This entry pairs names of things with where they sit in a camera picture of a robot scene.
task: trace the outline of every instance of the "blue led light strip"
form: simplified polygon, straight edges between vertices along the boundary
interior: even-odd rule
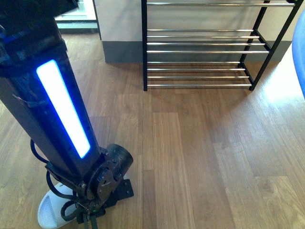
[[[81,158],[84,158],[90,149],[90,144],[57,63],[54,60],[46,62],[38,67],[36,72],[77,153]]]

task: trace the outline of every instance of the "metal shoe rack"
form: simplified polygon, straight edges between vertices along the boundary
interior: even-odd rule
[[[173,2],[148,2],[142,0],[142,48],[143,48],[143,88],[147,91],[148,88],[249,88],[254,90],[258,81],[260,80],[264,70],[271,60],[276,48],[282,40],[295,14],[299,10],[303,0],[281,0],[276,3],[271,3],[270,0],[255,0],[252,3],[247,3],[246,0],[238,0],[242,3],[173,3]],[[259,14],[252,29],[242,30],[182,30],[182,29],[148,29],[147,28],[147,8],[148,7],[260,7]],[[264,17],[268,7],[291,7],[292,11],[289,14],[283,28],[278,34],[274,44],[269,45],[264,37],[258,31],[261,21]],[[190,35],[180,35],[181,32],[186,32]],[[216,33],[214,36],[198,35],[202,33]],[[238,33],[240,36],[227,36],[225,33]],[[213,42],[205,42],[206,39],[212,39]],[[224,39],[234,39],[237,42],[224,42]],[[171,50],[171,47],[200,47],[197,50]],[[216,51],[202,50],[202,47],[217,47]],[[244,47],[243,51],[225,50],[229,46]],[[250,47],[264,47],[263,51],[251,51]],[[248,71],[245,58],[248,54],[262,54],[267,55],[261,69],[256,77],[252,76]],[[148,61],[151,55],[213,55],[213,54],[240,54],[239,61],[208,61],[208,62],[178,62],[178,61]]]

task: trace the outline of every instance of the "blue object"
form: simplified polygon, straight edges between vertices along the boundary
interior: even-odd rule
[[[297,21],[292,39],[292,56],[295,71],[305,98],[305,11]]]
[[[46,62],[38,67],[36,72],[77,153],[84,158],[90,149],[90,144],[57,63],[55,60]]]

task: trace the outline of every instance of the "white slipper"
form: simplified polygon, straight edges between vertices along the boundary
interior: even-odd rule
[[[58,183],[55,187],[63,194],[72,195],[72,189],[64,186],[62,183]],[[57,229],[69,223],[64,221],[61,217],[61,208],[68,201],[68,199],[58,197],[50,190],[44,196],[38,208],[37,215],[39,225],[43,229]],[[75,205],[68,207],[66,215],[71,214],[75,209]]]

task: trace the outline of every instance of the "chrome rod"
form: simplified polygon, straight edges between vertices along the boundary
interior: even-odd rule
[[[253,32],[253,30],[147,30],[149,32],[159,31],[159,32]]]
[[[191,38],[191,39],[258,39],[259,36],[147,36],[147,38]]]
[[[251,84],[149,84],[150,88],[249,88]]]
[[[147,71],[244,71],[245,68],[148,68]]]
[[[249,76],[148,76],[150,80],[242,80]]]
[[[147,53],[152,53],[152,54],[156,54],[156,53],[184,53],[184,54],[215,54],[215,53],[226,53],[226,54],[230,54],[230,53],[238,53],[238,54],[251,54],[251,53],[269,53],[269,51],[147,51]]]
[[[239,64],[239,61],[226,61],[226,62],[147,62],[147,63],[151,63],[151,64],[189,64],[189,63],[193,63],[193,64],[204,64],[204,63],[216,63],[216,64]]]
[[[183,45],[183,46],[257,46],[265,45],[265,43],[164,43],[164,42],[149,42],[147,45]]]
[[[293,7],[294,3],[171,3],[171,2],[148,2],[153,6],[240,6],[240,7]]]

